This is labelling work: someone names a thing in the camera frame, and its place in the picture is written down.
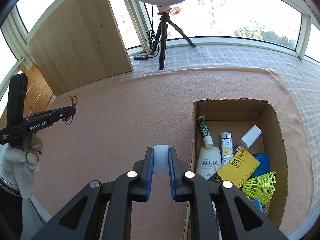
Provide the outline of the left hand white glove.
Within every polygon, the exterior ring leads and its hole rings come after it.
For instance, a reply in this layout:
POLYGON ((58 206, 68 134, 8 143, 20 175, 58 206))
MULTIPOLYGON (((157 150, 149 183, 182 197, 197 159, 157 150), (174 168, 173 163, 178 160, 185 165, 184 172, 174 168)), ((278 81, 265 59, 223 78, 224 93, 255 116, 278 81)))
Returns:
POLYGON ((5 144, 1 152, 1 182, 23 199, 32 196, 34 174, 39 171, 39 152, 43 143, 35 134, 23 139, 23 148, 5 144))

